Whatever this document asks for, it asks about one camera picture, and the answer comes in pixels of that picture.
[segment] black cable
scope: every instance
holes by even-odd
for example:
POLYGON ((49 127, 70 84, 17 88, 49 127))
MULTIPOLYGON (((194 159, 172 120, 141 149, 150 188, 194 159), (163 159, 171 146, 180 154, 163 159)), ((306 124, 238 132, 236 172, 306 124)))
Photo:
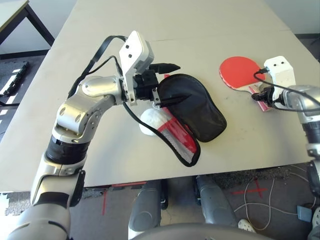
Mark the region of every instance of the black cable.
MULTIPOLYGON (((265 80, 263 80, 263 79, 261 79, 261 78, 259 78, 259 77, 257 76, 258 74, 264 74, 264 73, 267 73, 267 72, 268 72, 268 71, 267 71, 265 68, 260 69, 259 71, 255 72, 255 73, 253 74, 253 77, 254 77, 256 80, 258 80, 258 81, 260 81, 260 82, 262 82, 262 83, 264 83, 264 84, 268 84, 268 85, 273 86, 273 87, 277 87, 277 88, 280 88, 280 89, 283 89, 283 90, 287 90, 288 92, 292 92, 292 93, 299 94, 299 95, 301 95, 301 96, 303 96, 303 97, 311 100, 312 102, 314 102, 315 104, 317 104, 317 105, 320 106, 320 102, 319 102, 318 100, 316 100, 314 97, 310 96, 309 94, 307 94, 307 93, 305 93, 305 92, 297 91, 297 90, 295 90, 295 89, 291 89, 291 88, 288 88, 288 87, 285 87, 285 86, 280 86, 280 85, 277 85, 277 84, 274 84, 274 83, 265 81, 265 80)), ((320 107, 315 108, 315 109, 305 109, 305 110, 285 109, 285 108, 277 107, 274 102, 272 103, 272 107, 273 107, 274 109, 277 109, 277 110, 286 111, 286 112, 296 112, 296 113, 306 113, 306 112, 320 111, 320 107)))
POLYGON ((174 146, 170 143, 170 141, 168 139, 166 139, 165 136, 162 135, 161 132, 159 132, 157 129, 153 128, 152 126, 149 126, 148 124, 144 123, 143 121, 141 121, 132 111, 131 109, 128 107, 128 105, 126 104, 126 102, 122 103, 124 109, 128 112, 128 114, 139 124, 141 124, 142 126, 146 127, 147 129, 149 129, 151 132, 153 132, 155 135, 157 135, 162 141, 164 141, 169 148, 174 152, 174 154, 176 155, 176 157, 180 160, 180 162, 187 166, 187 167, 192 167, 193 165, 195 165, 197 162, 187 162, 184 160, 183 157, 181 157, 181 155, 177 152, 177 150, 174 148, 174 146))
POLYGON ((103 63, 101 63, 96 69, 88 72, 88 73, 86 74, 86 76, 89 75, 89 74, 93 74, 93 73, 95 73, 96 71, 98 71, 98 70, 99 70, 101 67, 103 67, 103 65, 105 65, 110 59, 114 59, 114 61, 115 61, 115 66, 116 66, 116 70, 117 70, 118 74, 119 74, 120 76, 122 76, 122 75, 123 75, 122 69, 121 69, 121 67, 120 67, 120 65, 119 65, 118 59, 117 59, 116 56, 114 56, 114 55, 111 55, 110 57, 108 57, 107 60, 105 60, 103 63))
POLYGON ((102 56, 102 54, 105 52, 105 50, 107 49, 107 47, 109 46, 109 44, 111 43, 111 41, 113 39, 121 39, 122 41, 126 41, 126 37, 125 36, 121 36, 121 35, 112 35, 112 36, 108 36, 103 43, 101 44, 101 46, 99 47, 99 49, 96 51, 95 55, 93 56, 93 58, 90 60, 89 64, 86 66, 86 68, 83 70, 83 72, 81 73, 81 76, 79 76, 75 82, 73 83, 69 93, 68 93, 68 97, 70 98, 73 94, 75 94, 76 90, 77 90, 77 86, 79 85, 79 83, 85 79, 85 77, 89 74, 90 70, 92 69, 92 67, 95 65, 96 62, 99 61, 100 57, 102 56))

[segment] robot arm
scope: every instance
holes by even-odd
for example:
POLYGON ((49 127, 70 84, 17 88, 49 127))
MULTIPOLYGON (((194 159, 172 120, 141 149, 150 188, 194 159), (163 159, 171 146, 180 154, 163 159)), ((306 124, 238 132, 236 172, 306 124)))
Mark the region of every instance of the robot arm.
POLYGON ((270 86, 252 98, 270 107, 297 112, 308 141, 307 153, 314 158, 307 167, 310 189, 320 197, 320 87, 296 85, 293 68, 283 56, 266 60, 262 72, 272 77, 273 84, 289 89, 270 86))
POLYGON ((77 205, 82 196, 83 166, 102 115, 123 102, 135 105, 136 99, 154 100, 158 80, 155 71, 148 70, 154 59, 150 45, 133 31, 119 55, 123 77, 87 77, 58 109, 49 145, 33 182, 32 206, 20 216, 8 239, 68 240, 69 207, 77 205), (145 72, 148 83, 144 82, 145 72))

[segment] black joint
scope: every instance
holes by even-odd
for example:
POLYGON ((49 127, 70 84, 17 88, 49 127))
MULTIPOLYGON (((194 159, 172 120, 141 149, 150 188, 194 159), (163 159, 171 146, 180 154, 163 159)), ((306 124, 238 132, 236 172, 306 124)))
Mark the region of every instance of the black joint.
POLYGON ((86 157, 89 144, 90 142, 66 143, 52 137, 45 155, 55 164, 76 164, 86 157))
POLYGON ((320 144, 320 121, 304 123, 302 128, 310 144, 320 144))
POLYGON ((272 95, 274 94, 275 88, 273 86, 265 87, 262 92, 254 93, 251 95, 252 99, 258 102, 264 102, 269 107, 273 106, 272 95))
POLYGON ((312 194, 315 197, 320 197, 320 179, 314 160, 310 161, 307 165, 306 173, 308 176, 309 186, 312 194))
POLYGON ((155 71, 146 70, 141 75, 134 76, 134 81, 137 84, 137 87, 134 88, 136 98, 153 101, 153 89, 159 85, 155 71))
POLYGON ((47 191, 40 195, 35 205, 57 204, 67 209, 69 195, 63 192, 47 191))
POLYGON ((86 172, 84 170, 81 170, 79 172, 78 180, 76 181, 75 189, 70 202, 70 207, 74 207, 80 202, 85 185, 85 176, 86 172))

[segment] white table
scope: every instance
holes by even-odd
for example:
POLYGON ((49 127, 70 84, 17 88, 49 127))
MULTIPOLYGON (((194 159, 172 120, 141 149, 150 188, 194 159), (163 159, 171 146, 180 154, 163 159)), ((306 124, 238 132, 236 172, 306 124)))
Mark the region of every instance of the white table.
MULTIPOLYGON (((319 86, 320 66, 262 0, 79 0, 45 57, 0 144, 0 191, 30 190, 60 104, 105 37, 139 31, 155 63, 181 66, 206 86, 227 120, 216 139, 200 143, 198 163, 183 166, 157 137, 142 134, 122 106, 108 110, 88 150, 85 186, 273 167, 309 160, 296 113, 262 112, 245 92, 228 88, 219 66, 246 56, 261 66, 283 55, 297 84, 319 86)), ((105 54, 115 54, 120 41, 105 54)), ((97 75, 116 72, 114 64, 97 75)), ((151 106, 132 108, 141 114, 151 106)))
POLYGON ((55 41, 54 37, 28 3, 28 0, 0 0, 0 44, 23 19, 28 18, 44 40, 52 46, 55 41))

